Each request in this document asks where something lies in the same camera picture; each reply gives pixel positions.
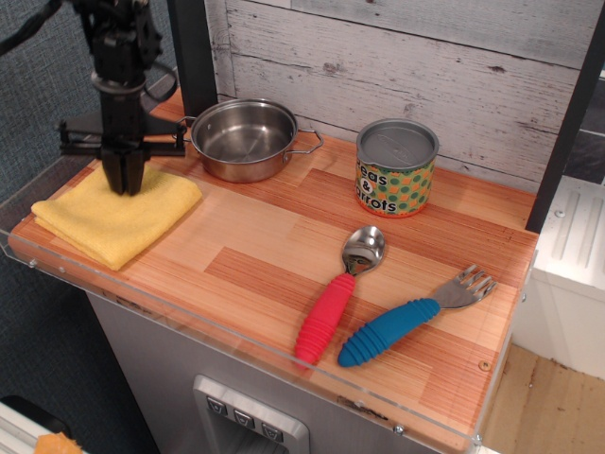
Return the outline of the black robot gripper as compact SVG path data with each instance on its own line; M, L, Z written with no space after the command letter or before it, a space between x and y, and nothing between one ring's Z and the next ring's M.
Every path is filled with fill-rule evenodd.
M100 109L62 120L57 130L64 154L99 158L112 192L135 196L141 190L146 159L183 156L186 127L145 111L141 95L144 78L124 84L91 76L100 96Z

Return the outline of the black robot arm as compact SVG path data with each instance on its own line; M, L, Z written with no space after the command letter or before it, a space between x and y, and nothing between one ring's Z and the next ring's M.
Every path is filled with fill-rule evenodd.
M93 60L91 81L100 109L58 125L64 154L93 155L102 162L110 189L131 196L142 187L145 164L153 156L183 156L186 127L149 114L146 72L157 67L173 78L163 102L176 92L176 72L157 62L162 35L147 1L75 1Z

